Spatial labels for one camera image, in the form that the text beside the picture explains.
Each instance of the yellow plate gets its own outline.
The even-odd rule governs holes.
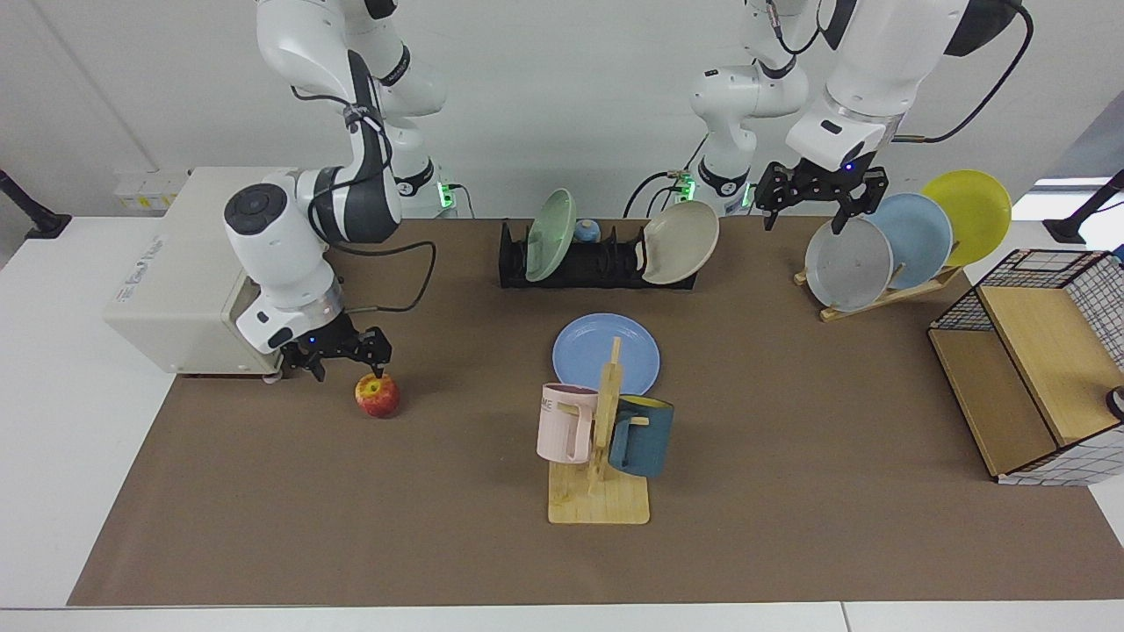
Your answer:
[[[982,171],[950,171],[925,184],[921,195],[941,205],[957,246],[949,265],[968,265],[999,247],[1010,228],[1010,196]]]

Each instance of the pink mug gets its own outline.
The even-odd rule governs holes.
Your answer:
[[[558,463],[589,461],[597,391],[580,386],[543,386],[538,412],[538,455]]]

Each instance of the mug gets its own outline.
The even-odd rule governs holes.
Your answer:
[[[667,401],[622,395],[609,446],[609,464],[633,476],[659,476],[668,454],[674,412],[676,407]]]
[[[558,463],[589,461],[597,391],[580,386],[543,386],[538,412],[538,455]]]

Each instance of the label on control box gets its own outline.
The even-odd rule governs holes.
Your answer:
[[[140,258],[137,259],[136,264],[133,267],[133,272],[128,276],[127,279],[125,279],[125,282],[121,283],[121,288],[117,290],[117,297],[115,298],[117,303],[128,303],[129,300],[133,299],[133,296],[136,294],[137,287],[140,285],[140,281],[143,281],[144,278],[148,274],[149,267],[152,265],[153,261],[156,260],[156,256],[160,254],[160,252],[164,250],[164,245],[166,243],[167,243],[167,235],[156,235],[155,237],[152,238],[152,243],[148,244],[148,247],[145,249],[144,254],[142,254]]]

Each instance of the green light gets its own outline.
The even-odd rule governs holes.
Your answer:
[[[679,177],[679,201],[690,201],[695,199],[695,179],[690,174],[682,174]]]
[[[456,204],[456,197],[453,195],[453,190],[450,189],[444,182],[437,182],[437,192],[441,195],[442,210],[453,208],[453,205]]]

